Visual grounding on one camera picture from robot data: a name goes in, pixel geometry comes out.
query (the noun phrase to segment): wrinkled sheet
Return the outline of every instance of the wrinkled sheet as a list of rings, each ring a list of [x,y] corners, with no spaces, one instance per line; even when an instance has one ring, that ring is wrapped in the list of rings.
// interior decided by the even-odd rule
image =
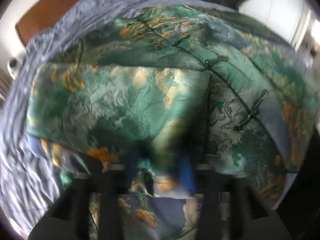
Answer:
[[[29,93],[37,68],[114,18],[135,17],[144,7],[165,4],[229,10],[199,0],[80,0],[59,22],[29,42],[26,61],[11,87],[0,124],[0,207],[24,238],[62,189],[60,169],[49,159],[35,157],[25,136]]]

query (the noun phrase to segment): frog button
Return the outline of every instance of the frog button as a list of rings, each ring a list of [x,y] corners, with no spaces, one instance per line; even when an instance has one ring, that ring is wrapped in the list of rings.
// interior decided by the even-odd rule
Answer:
[[[211,68],[211,66],[212,66],[211,60],[205,59],[205,60],[204,60],[204,66],[205,66],[206,70],[210,70],[210,68]]]

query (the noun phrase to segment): wooden headboard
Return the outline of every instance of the wooden headboard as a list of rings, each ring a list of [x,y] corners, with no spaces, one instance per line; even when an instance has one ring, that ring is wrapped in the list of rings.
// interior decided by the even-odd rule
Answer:
[[[39,31],[57,22],[79,0],[40,0],[16,24],[24,46]]]

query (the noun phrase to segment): floral jacket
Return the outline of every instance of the floral jacket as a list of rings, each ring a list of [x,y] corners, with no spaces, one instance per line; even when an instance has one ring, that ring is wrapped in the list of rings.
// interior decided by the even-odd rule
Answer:
[[[27,115],[30,147],[71,174],[107,171],[142,144],[134,193],[119,197],[126,239],[193,238],[199,198],[154,198],[179,184],[181,153],[221,173],[244,173],[274,204],[286,173],[299,170],[316,120],[316,89],[305,72],[289,46],[252,18],[184,5],[145,8],[39,68]]]

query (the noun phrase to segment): white wall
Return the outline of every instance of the white wall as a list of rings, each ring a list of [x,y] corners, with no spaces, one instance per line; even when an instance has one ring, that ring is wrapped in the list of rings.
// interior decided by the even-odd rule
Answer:
[[[13,0],[0,19],[0,68],[7,71],[10,57],[16,56],[24,47],[15,30],[20,18],[39,0]]]
[[[256,18],[290,43],[304,6],[304,0],[249,0],[239,12]]]

